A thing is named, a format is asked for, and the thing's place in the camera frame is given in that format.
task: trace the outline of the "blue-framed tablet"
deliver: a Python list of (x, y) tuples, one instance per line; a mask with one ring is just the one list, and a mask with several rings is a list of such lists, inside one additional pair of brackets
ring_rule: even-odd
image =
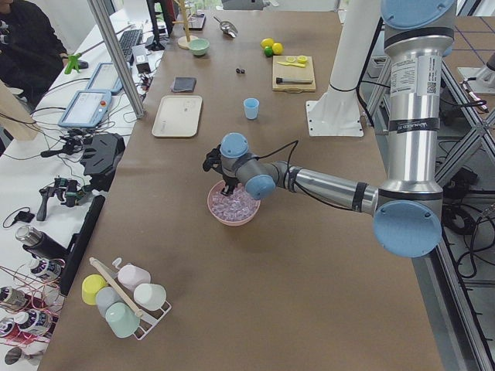
[(99, 63), (87, 83), (86, 90), (109, 90), (112, 94), (121, 91), (122, 82), (114, 64)]
[(59, 120), (62, 128), (94, 128), (111, 103), (109, 90), (79, 90)]

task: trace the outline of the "green bowl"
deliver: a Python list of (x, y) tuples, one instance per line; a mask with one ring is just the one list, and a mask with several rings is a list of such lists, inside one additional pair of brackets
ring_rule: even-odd
[(189, 50), (195, 56), (204, 56), (208, 48), (210, 47), (210, 42), (206, 39), (194, 39), (189, 43)]

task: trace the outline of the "wooden cutting board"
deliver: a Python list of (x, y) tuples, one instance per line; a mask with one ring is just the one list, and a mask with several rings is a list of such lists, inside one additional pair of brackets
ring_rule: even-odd
[[(312, 57), (308, 56), (306, 67), (283, 66), (277, 62), (286, 62), (287, 56), (273, 56), (273, 74), (271, 76), (271, 87), (274, 91), (316, 91), (315, 70), (313, 69)], [(276, 83), (275, 79), (312, 79), (312, 83)]]

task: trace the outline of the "green clip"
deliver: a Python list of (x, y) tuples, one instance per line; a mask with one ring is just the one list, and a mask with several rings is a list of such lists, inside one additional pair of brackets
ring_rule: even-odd
[(68, 56), (69, 63), (65, 67), (64, 73), (66, 75), (69, 75), (72, 70), (76, 70), (79, 72), (79, 57), (81, 56), (81, 53), (78, 54), (73, 54), (72, 56)]

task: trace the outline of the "person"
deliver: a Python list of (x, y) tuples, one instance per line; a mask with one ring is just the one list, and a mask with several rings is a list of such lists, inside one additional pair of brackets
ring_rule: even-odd
[(23, 90), (32, 107), (67, 64), (67, 50), (48, 17), (26, 0), (0, 0), (0, 21), (8, 25), (0, 43), (0, 80)]

